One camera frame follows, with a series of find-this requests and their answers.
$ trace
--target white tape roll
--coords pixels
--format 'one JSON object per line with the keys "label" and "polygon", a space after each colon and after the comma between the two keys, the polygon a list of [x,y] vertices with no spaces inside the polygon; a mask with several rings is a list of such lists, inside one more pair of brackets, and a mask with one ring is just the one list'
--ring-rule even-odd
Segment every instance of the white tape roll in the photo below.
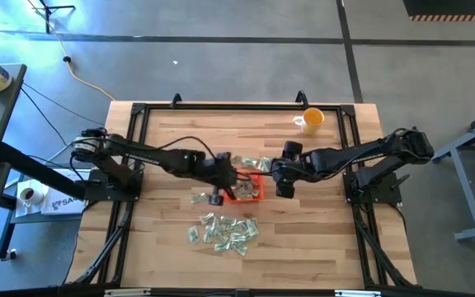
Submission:
{"label": "white tape roll", "polygon": [[40,203],[44,198],[41,184],[39,182],[31,183],[31,186],[23,189],[18,197],[23,201],[25,207]]}

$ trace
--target wire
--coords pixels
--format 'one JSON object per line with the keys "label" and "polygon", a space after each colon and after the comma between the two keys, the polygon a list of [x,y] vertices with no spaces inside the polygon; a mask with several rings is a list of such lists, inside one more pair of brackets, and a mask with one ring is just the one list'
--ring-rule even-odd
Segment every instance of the wire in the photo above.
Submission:
{"label": "wire", "polygon": [[404,225],[404,233],[408,234],[408,230],[406,229],[406,220],[404,219],[404,214],[402,214],[402,211],[393,203],[388,203],[393,209],[395,209],[399,215],[401,216],[402,219],[402,225]]}
{"label": "wire", "polygon": [[201,144],[203,144],[203,146],[204,146],[205,149],[208,151],[208,153],[212,156],[212,158],[215,158],[214,153],[212,153],[212,150],[208,147],[208,145],[206,145],[206,143],[203,142],[203,140],[198,139],[198,138],[195,137],[195,136],[185,136],[185,137],[181,137],[181,138],[179,138],[179,139],[173,140],[171,143],[164,144],[163,146],[160,146],[160,147],[158,147],[158,148],[151,148],[151,149],[149,149],[149,150],[164,149],[164,148],[167,148],[167,147],[169,147],[170,145],[175,144],[175,143],[178,143],[179,141],[182,141],[182,140],[184,140],[184,139],[195,139],[195,140],[199,141]]}
{"label": "wire", "polygon": [[83,116],[83,115],[79,115],[78,113],[76,113],[76,112],[74,112],[74,111],[71,111],[71,110],[70,110],[70,109],[68,109],[67,107],[65,107],[65,106],[62,106],[62,105],[61,105],[61,104],[59,104],[58,102],[56,102],[56,101],[54,101],[54,100],[50,99],[50,98],[49,98],[49,97],[47,97],[46,95],[44,95],[44,94],[42,94],[42,93],[38,92],[38,90],[36,90],[36,89],[34,89],[33,87],[29,86],[29,85],[28,85],[28,84],[26,84],[25,82],[24,82],[23,84],[24,84],[24,85],[26,85],[26,86],[28,86],[28,88],[30,88],[32,91],[34,91],[34,92],[38,93],[38,95],[40,95],[40,96],[42,96],[43,98],[45,98],[45,99],[47,99],[47,100],[49,100],[49,101],[53,102],[55,105],[59,106],[59,107],[60,107],[60,108],[62,108],[62,109],[65,109],[66,111],[68,111],[68,112],[72,113],[73,115],[75,115],[75,116],[77,116],[77,117],[80,117],[80,118],[82,118],[82,119],[84,119],[84,120],[88,120],[88,121],[90,121],[90,122],[92,122],[92,123],[95,123],[95,124],[98,124],[98,125],[102,125],[102,126],[103,126],[103,125],[105,125],[105,124],[99,123],[99,122],[97,122],[97,121],[94,121],[94,120],[88,119],[87,117],[85,117],[85,116]]}
{"label": "wire", "polygon": [[31,157],[31,158],[37,158],[45,163],[49,163],[49,164],[52,164],[52,165],[55,165],[57,167],[60,167],[60,168],[65,168],[65,169],[69,169],[69,170],[72,170],[71,168],[67,167],[67,166],[63,166],[63,165],[60,165],[58,163],[54,163],[54,162],[51,162],[49,160],[46,160],[44,158],[41,158],[41,157],[38,157],[38,156],[35,156],[35,155],[26,155],[27,157]]}
{"label": "wire", "polygon": [[59,138],[62,140],[63,144],[65,145],[68,145],[66,142],[65,142],[65,139],[63,139],[62,135],[56,130],[56,128],[54,128],[54,126],[50,123],[49,119],[47,119],[47,116],[45,116],[45,114],[43,113],[43,111],[41,111],[41,109],[38,107],[38,105],[36,104],[36,102],[34,102],[34,100],[32,100],[32,98],[29,96],[29,94],[27,94],[25,92],[25,90],[23,90],[23,88],[21,88],[21,91],[23,93],[25,93],[25,95],[29,98],[29,100],[31,100],[32,104],[34,104],[34,106],[36,107],[36,109],[40,112],[40,114],[43,116],[43,118],[47,121],[47,123],[50,125],[50,128],[52,128],[54,130],[54,132],[56,132],[56,134],[59,136]]}
{"label": "wire", "polygon": [[236,179],[239,180],[239,181],[249,182],[251,180],[251,178],[246,173],[238,172],[238,171],[235,171],[235,170],[231,170],[230,172],[236,173]]}
{"label": "wire", "polygon": [[92,83],[86,82],[86,81],[84,81],[83,79],[77,77],[74,74],[73,69],[71,68],[71,59],[69,58],[69,55],[67,54],[67,50],[65,49],[65,45],[63,45],[62,40],[58,36],[58,33],[56,33],[56,30],[52,27],[52,25],[50,25],[50,23],[43,16],[43,14],[40,12],[40,10],[38,8],[36,8],[36,6],[34,6],[34,4],[32,4],[31,0],[26,0],[26,1],[28,1],[29,4],[32,6],[32,8],[34,8],[36,10],[36,12],[41,16],[41,18],[44,19],[45,23],[47,25],[49,25],[50,30],[54,33],[54,36],[56,36],[56,39],[59,41],[60,45],[62,46],[62,50],[63,50],[63,54],[64,54],[63,61],[67,64],[67,69],[69,70],[69,72],[71,73],[73,78],[78,80],[80,83],[83,83],[86,86],[92,87],[92,88],[102,92],[104,95],[108,96],[112,101],[116,101],[116,99],[112,95],[110,95],[108,92],[104,91],[102,88],[100,88],[98,86],[95,86]]}
{"label": "wire", "polygon": [[71,158],[69,159],[69,166],[71,167],[71,169],[74,171],[74,173],[76,173],[76,175],[78,175],[78,177],[80,177],[80,179],[82,180],[82,182],[86,182],[83,177],[80,175],[80,173],[78,171],[76,171],[76,169],[74,169],[74,166],[73,166],[73,159],[74,159],[74,155],[71,156]]}

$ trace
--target black cable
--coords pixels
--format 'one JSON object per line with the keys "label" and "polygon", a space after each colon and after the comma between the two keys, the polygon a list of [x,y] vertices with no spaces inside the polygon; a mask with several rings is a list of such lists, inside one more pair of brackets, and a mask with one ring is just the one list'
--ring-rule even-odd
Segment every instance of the black cable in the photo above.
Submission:
{"label": "black cable", "polygon": [[399,213],[402,219],[402,225],[404,225],[404,233],[408,234],[408,230],[406,228],[406,220],[404,219],[404,214],[402,214],[402,211],[393,203],[388,203],[388,205],[392,206],[392,208]]}
{"label": "black cable", "polygon": [[236,179],[239,180],[239,181],[249,182],[251,180],[251,178],[247,175],[247,173],[238,172],[238,171],[235,171],[235,170],[231,170],[230,172],[235,173],[236,174]]}
{"label": "black cable", "polygon": [[40,157],[35,156],[35,155],[26,155],[26,156],[27,156],[27,157],[31,157],[31,158],[37,158],[37,159],[39,159],[39,160],[41,160],[41,161],[43,161],[43,162],[46,162],[46,163],[55,165],[55,166],[60,167],[60,168],[65,168],[65,169],[72,170],[71,168],[69,168],[69,167],[67,167],[67,166],[63,166],[63,165],[60,165],[60,164],[58,164],[58,163],[51,162],[51,161],[49,161],[49,160],[46,160],[46,159],[44,159],[44,158],[40,158]]}
{"label": "black cable", "polygon": [[167,148],[167,147],[169,147],[170,145],[175,144],[175,143],[178,143],[179,141],[182,141],[182,140],[184,140],[184,139],[195,139],[195,140],[199,141],[201,144],[203,144],[203,146],[204,146],[205,149],[208,151],[208,153],[212,156],[212,158],[215,158],[214,153],[212,153],[212,150],[208,147],[208,145],[206,145],[205,142],[203,142],[203,140],[198,139],[198,138],[195,137],[195,136],[185,136],[185,137],[181,137],[181,138],[179,138],[179,139],[173,140],[171,143],[164,144],[163,146],[160,146],[160,147],[154,148],[154,149],[164,149],[164,148]]}
{"label": "black cable", "polygon": [[[86,137],[85,139],[80,139],[80,140],[77,140],[77,141],[74,141],[73,144],[80,144],[82,143],[83,141],[85,140],[89,140],[89,139],[98,139],[98,140],[102,140],[102,141],[109,141],[109,142],[112,142],[113,144],[120,144],[120,145],[127,145],[127,144],[123,144],[121,142],[118,142],[118,141],[115,141],[113,139],[104,139],[102,137]],[[164,144],[160,147],[157,147],[157,148],[137,148],[139,150],[143,150],[143,151],[154,151],[154,150],[159,150],[159,149],[164,149],[166,147],[169,147],[170,145],[172,144],[175,144],[175,143],[178,143],[179,141],[182,141],[184,139],[194,139],[194,140],[197,140],[199,143],[201,143],[205,149],[208,151],[208,153],[210,154],[210,156],[212,156],[212,158],[215,158],[215,154],[212,152],[212,150],[208,147],[208,145],[201,139],[195,137],[195,136],[185,136],[185,137],[181,137],[179,139],[175,139],[173,140],[172,142],[170,143],[167,143],[167,144]]]}
{"label": "black cable", "polygon": [[36,109],[40,112],[41,116],[43,116],[43,118],[47,121],[47,123],[50,125],[50,128],[52,128],[54,130],[54,132],[56,132],[56,134],[59,136],[59,138],[62,140],[63,144],[65,144],[66,146],[68,145],[65,140],[63,139],[62,135],[56,130],[56,128],[54,128],[54,126],[50,123],[49,119],[47,119],[47,117],[45,116],[45,114],[43,113],[43,111],[41,111],[41,109],[36,105],[36,102],[34,102],[34,100],[32,100],[32,98],[29,96],[29,94],[27,94],[25,92],[25,90],[23,90],[23,88],[21,88],[21,91],[23,93],[25,93],[25,95],[29,98],[29,100],[31,100],[32,104],[34,104],[34,106],[36,107]]}
{"label": "black cable", "polygon": [[50,99],[49,97],[47,97],[46,95],[40,93],[38,90],[36,90],[36,89],[34,89],[33,87],[29,86],[29,85],[26,84],[25,82],[24,82],[23,84],[26,85],[26,86],[28,86],[28,88],[30,88],[32,91],[38,93],[38,95],[40,95],[40,96],[42,96],[43,98],[45,98],[45,99],[47,99],[47,100],[53,102],[55,105],[57,105],[57,106],[59,106],[60,108],[62,108],[62,109],[64,109],[64,110],[66,110],[66,111],[72,113],[73,115],[75,115],[75,116],[77,116],[77,117],[80,117],[80,118],[82,118],[82,119],[84,119],[84,120],[88,120],[88,121],[90,121],[90,122],[92,122],[92,123],[101,125],[101,126],[104,126],[104,125],[105,125],[105,124],[99,123],[99,122],[97,122],[97,121],[88,119],[87,117],[85,117],[85,116],[83,116],[83,115],[79,115],[78,113],[69,110],[67,107],[60,105],[58,102],[56,102],[56,101]]}
{"label": "black cable", "polygon": [[365,213],[369,212],[369,209],[365,209],[364,207],[362,207],[362,205],[360,205],[359,207],[360,207],[360,210],[364,211]]}
{"label": "black cable", "polygon": [[69,166],[71,167],[71,169],[74,171],[74,173],[76,173],[76,175],[78,175],[78,177],[80,177],[80,179],[82,180],[82,182],[86,182],[83,177],[80,175],[80,173],[78,171],[76,171],[76,169],[74,169],[74,166],[73,166],[73,159],[74,159],[74,155],[71,156],[71,158],[69,159]]}

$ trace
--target table leg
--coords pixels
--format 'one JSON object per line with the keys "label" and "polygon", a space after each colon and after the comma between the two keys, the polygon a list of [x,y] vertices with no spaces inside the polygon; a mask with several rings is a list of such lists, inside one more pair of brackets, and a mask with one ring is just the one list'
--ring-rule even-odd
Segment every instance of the table leg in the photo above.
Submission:
{"label": "table leg", "polygon": [[12,239],[12,234],[14,233],[14,224],[11,223],[12,216],[14,215],[13,210],[8,210],[7,221],[3,227],[3,232],[0,238],[0,260],[6,261],[11,260],[16,257],[16,250],[9,250],[8,246]]}

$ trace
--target metal bracket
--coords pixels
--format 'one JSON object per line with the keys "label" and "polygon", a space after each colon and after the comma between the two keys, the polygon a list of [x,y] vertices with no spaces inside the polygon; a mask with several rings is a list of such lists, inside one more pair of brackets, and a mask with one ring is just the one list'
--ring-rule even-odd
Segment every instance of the metal bracket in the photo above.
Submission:
{"label": "metal bracket", "polygon": [[378,291],[335,290],[336,297],[380,297]]}
{"label": "metal bracket", "polygon": [[341,105],[340,109],[344,111],[348,116],[355,117],[355,106],[353,105]]}
{"label": "metal bracket", "polygon": [[302,102],[304,109],[309,108],[309,101],[307,100],[307,96],[305,96],[305,93],[302,90],[298,91],[298,94],[296,95],[296,100],[294,102],[296,103]]}
{"label": "metal bracket", "polygon": [[175,108],[176,104],[182,101],[181,94],[176,93],[175,96],[173,97],[172,103],[170,104],[171,108]]}
{"label": "metal bracket", "polygon": [[400,185],[408,176],[397,179],[397,174],[392,172],[383,177],[378,185],[361,190],[355,182],[354,172],[344,172],[344,189],[346,190],[346,201],[350,204],[363,203],[402,203]]}
{"label": "metal bracket", "polygon": [[122,201],[134,202],[139,199],[142,187],[143,172],[133,176],[133,181],[129,190],[116,190],[109,185],[108,176],[100,170],[91,170],[88,181],[91,185],[85,186],[85,200],[89,201]]}
{"label": "metal bracket", "polygon": [[131,106],[131,115],[136,116],[144,109],[144,107],[146,107],[145,103],[133,103]]}
{"label": "metal bracket", "polygon": [[236,297],[250,297],[251,291],[249,289],[236,289]]}
{"label": "metal bracket", "polygon": [[133,288],[133,289],[115,289],[115,290],[106,290],[104,297],[111,296],[150,296],[152,294],[151,288]]}

